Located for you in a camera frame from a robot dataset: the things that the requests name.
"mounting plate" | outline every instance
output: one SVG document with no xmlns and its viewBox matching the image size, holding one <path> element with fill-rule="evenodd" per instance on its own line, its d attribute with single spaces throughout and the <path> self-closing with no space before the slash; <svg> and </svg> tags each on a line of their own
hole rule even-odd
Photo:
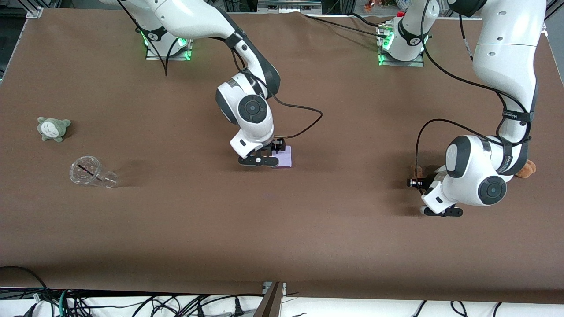
<svg viewBox="0 0 564 317">
<path fill-rule="evenodd" d="M 376 34 L 383 34 L 385 36 L 390 36 L 390 33 L 393 32 L 394 26 L 389 24 L 388 22 L 383 23 L 381 26 L 376 28 Z M 423 52 L 419 53 L 419 55 L 411 61 L 401 61 L 393 58 L 390 53 L 388 53 L 384 49 L 384 43 L 388 41 L 387 38 L 377 38 L 377 46 L 378 46 L 378 65 L 380 66 L 401 66 L 401 67 L 423 67 Z"/>
<path fill-rule="evenodd" d="M 190 60 L 192 58 L 192 48 L 193 48 L 194 40 L 189 39 L 186 46 L 182 47 L 174 56 L 169 57 L 169 60 Z M 145 60 L 158 60 L 158 56 L 154 54 L 151 50 L 147 49 L 145 53 Z"/>
</svg>

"black strap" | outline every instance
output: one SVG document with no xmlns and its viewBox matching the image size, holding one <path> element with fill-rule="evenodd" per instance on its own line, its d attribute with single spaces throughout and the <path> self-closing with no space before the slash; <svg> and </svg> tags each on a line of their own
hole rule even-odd
<svg viewBox="0 0 564 317">
<path fill-rule="evenodd" d="M 503 144 L 503 160 L 501 166 L 496 170 L 498 174 L 505 172 L 513 161 L 513 143 L 501 137 L 500 140 L 501 144 Z"/>
<path fill-rule="evenodd" d="M 419 45 L 419 43 L 421 43 L 421 36 L 412 34 L 412 33 L 408 32 L 403 27 L 403 19 L 399 20 L 398 32 L 399 32 L 399 35 L 401 35 L 403 38 L 406 39 L 407 45 L 409 45 L 409 46 L 417 46 L 417 45 Z M 425 38 L 428 34 L 429 34 L 429 31 L 427 31 L 427 33 L 423 34 L 423 38 Z"/>
<path fill-rule="evenodd" d="M 505 119 L 522 121 L 522 122 L 531 122 L 533 120 L 533 118 L 535 117 L 535 112 L 534 111 L 518 112 L 518 111 L 505 109 L 505 110 L 503 110 L 502 115 Z"/>
<path fill-rule="evenodd" d="M 239 43 L 239 41 L 241 41 L 245 37 L 245 32 L 242 32 L 241 30 L 235 30 L 233 34 L 231 34 L 228 38 L 223 39 L 222 41 L 225 43 L 225 45 L 227 45 L 227 47 L 232 49 L 235 47 L 235 45 L 237 45 L 237 43 Z"/>
<path fill-rule="evenodd" d="M 140 28 L 140 31 L 143 33 L 144 36 L 148 37 L 151 41 L 153 42 L 158 42 L 161 40 L 162 36 L 166 34 L 166 32 L 168 32 L 165 27 L 160 27 L 156 30 L 145 30 L 143 28 Z"/>
<path fill-rule="evenodd" d="M 247 78 L 247 80 L 249 81 L 250 86 L 253 88 L 254 93 L 261 96 L 262 98 L 266 98 L 265 97 L 265 93 L 262 91 L 261 86 L 259 85 L 258 81 L 254 79 L 253 76 L 248 75 L 245 72 L 241 72 L 243 75 L 245 75 L 245 77 Z"/>
</svg>

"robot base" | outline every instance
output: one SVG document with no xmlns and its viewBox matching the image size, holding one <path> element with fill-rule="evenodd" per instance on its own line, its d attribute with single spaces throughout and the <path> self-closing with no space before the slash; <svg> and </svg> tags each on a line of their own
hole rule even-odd
<svg viewBox="0 0 564 317">
<path fill-rule="evenodd" d="M 388 53 L 385 49 L 385 45 L 389 45 L 390 41 L 390 33 L 393 33 L 393 25 L 387 23 L 381 23 L 376 28 L 376 34 L 384 34 L 389 38 L 377 38 L 377 46 L 378 46 L 378 65 L 380 66 L 402 66 L 402 67 L 423 67 L 423 53 L 419 53 L 419 55 L 410 61 L 401 61 L 393 58 L 390 53 Z"/>
<path fill-rule="evenodd" d="M 170 56 L 169 60 L 190 60 L 192 58 L 192 46 L 194 44 L 194 40 L 188 39 L 187 41 L 188 43 L 186 44 L 186 46 L 182 47 L 173 56 Z M 158 60 L 158 56 L 151 50 L 147 49 L 147 52 L 145 53 L 145 60 Z"/>
<path fill-rule="evenodd" d="M 280 160 L 272 156 L 273 151 L 286 150 L 286 141 L 284 139 L 276 139 L 267 146 L 254 151 L 246 158 L 239 157 L 238 162 L 243 166 L 269 166 L 274 168 L 278 166 Z"/>
</svg>

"velcro strap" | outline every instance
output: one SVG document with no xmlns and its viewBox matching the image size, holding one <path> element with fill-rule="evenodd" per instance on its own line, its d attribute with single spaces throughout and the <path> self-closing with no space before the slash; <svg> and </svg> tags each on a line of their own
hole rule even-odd
<svg viewBox="0 0 564 317">
<path fill-rule="evenodd" d="M 503 160 L 501 166 L 496 170 L 498 174 L 505 172 L 513 161 L 513 143 L 504 138 L 500 138 L 500 140 L 503 144 Z"/>
<path fill-rule="evenodd" d="M 503 110 L 502 115 L 503 115 L 504 118 L 507 118 L 507 119 L 510 119 L 510 120 L 531 122 L 533 117 L 535 116 L 535 112 L 534 111 L 517 112 L 517 111 L 505 109 L 505 110 Z"/>
<path fill-rule="evenodd" d="M 410 33 L 403 27 L 403 19 L 399 20 L 398 32 L 399 32 L 399 35 L 401 35 L 404 39 L 406 39 L 407 45 L 409 45 L 409 46 L 417 46 L 417 45 L 419 45 L 419 43 L 421 43 L 421 36 Z M 429 34 L 429 31 L 427 31 L 427 33 L 423 34 L 422 37 L 425 38 L 425 37 L 427 37 L 428 34 Z"/>
<path fill-rule="evenodd" d="M 245 77 L 247 78 L 247 80 L 249 81 L 250 86 L 253 88 L 254 93 L 263 97 L 265 97 L 265 93 L 262 91 L 261 86 L 259 85 L 258 81 L 256 79 L 253 78 L 253 76 L 248 75 L 246 72 L 243 72 L 243 74 L 245 75 Z"/>
<path fill-rule="evenodd" d="M 235 31 L 228 38 L 224 39 L 223 42 L 227 45 L 227 47 L 232 49 L 235 47 L 235 45 L 237 45 L 237 43 L 239 43 L 239 41 L 243 39 L 243 36 L 245 36 L 245 33 L 240 34 L 239 32 Z"/>
</svg>

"gray plush toy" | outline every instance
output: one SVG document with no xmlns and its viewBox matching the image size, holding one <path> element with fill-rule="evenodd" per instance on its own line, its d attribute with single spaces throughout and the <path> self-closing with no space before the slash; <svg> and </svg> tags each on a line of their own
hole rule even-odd
<svg viewBox="0 0 564 317">
<path fill-rule="evenodd" d="M 41 134 L 43 141 L 53 139 L 57 142 L 63 141 L 63 135 L 67 132 L 67 127 L 71 125 L 70 120 L 46 119 L 43 117 L 37 118 L 39 125 L 37 131 Z"/>
</svg>

